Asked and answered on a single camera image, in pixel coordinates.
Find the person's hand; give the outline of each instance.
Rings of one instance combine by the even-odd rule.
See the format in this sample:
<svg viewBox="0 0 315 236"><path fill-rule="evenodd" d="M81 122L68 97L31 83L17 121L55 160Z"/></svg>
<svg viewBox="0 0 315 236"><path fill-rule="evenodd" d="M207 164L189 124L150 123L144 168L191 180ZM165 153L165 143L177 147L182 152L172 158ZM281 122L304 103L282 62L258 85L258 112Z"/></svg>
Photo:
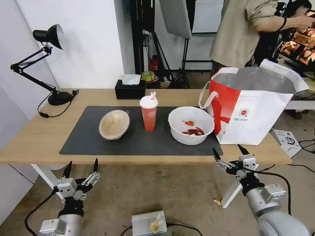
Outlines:
<svg viewBox="0 0 315 236"><path fill-rule="evenodd" d="M315 18L309 16L297 16L296 17L296 28L298 31L304 31L308 27L311 27L315 22Z"/></svg>

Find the robotic arm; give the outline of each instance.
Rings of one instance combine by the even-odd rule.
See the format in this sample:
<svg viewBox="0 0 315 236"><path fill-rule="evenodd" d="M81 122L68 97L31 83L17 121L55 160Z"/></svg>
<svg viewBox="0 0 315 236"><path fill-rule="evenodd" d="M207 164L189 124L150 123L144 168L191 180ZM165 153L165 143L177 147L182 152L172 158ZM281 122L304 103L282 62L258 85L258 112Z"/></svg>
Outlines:
<svg viewBox="0 0 315 236"><path fill-rule="evenodd" d="M239 145L242 156L238 161L226 162L214 151L216 166L234 175L243 187L243 194L257 220L258 233L261 236L309 236L305 225L293 216L279 211L279 199L285 190L279 184L267 185L259 181L256 168L256 158Z"/></svg>
<svg viewBox="0 0 315 236"><path fill-rule="evenodd" d="M58 218L45 220L39 230L42 236L79 236L81 233L81 219L84 215L83 201L86 193L90 191L100 178L98 160L95 160L92 174L86 179L69 178L72 162L63 172L56 192L64 197L64 208L59 212Z"/></svg>

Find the shopping bag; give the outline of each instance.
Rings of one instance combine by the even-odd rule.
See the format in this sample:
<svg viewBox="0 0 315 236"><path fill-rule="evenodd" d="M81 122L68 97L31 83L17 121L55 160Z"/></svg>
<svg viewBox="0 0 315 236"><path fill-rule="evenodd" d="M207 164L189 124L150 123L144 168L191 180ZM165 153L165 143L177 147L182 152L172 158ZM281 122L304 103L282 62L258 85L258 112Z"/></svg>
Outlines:
<svg viewBox="0 0 315 236"><path fill-rule="evenodd" d="M258 145L292 96L306 89L298 73L265 59L259 67L221 68L204 86L199 107L213 116L220 144Z"/></svg>

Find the yellow tape roll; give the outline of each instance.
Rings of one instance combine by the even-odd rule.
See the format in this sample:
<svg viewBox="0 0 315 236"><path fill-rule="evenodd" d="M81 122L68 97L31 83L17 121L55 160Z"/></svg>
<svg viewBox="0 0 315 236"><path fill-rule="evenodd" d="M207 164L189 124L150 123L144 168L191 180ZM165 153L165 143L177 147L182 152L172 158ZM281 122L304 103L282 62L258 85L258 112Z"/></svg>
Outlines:
<svg viewBox="0 0 315 236"><path fill-rule="evenodd" d="M154 72L153 71L144 71L142 74L142 79L145 82L151 82L154 80Z"/></svg>

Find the black lamp shade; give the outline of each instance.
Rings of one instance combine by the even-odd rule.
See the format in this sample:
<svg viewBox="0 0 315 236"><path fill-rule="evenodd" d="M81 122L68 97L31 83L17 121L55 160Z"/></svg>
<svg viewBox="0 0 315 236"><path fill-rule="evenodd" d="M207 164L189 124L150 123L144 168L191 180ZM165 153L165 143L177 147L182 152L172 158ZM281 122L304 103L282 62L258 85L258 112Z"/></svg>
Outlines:
<svg viewBox="0 0 315 236"><path fill-rule="evenodd" d="M51 43L59 49L64 49L65 36L59 24L51 26L47 31L34 30L33 37L36 41L39 41L41 43Z"/></svg>

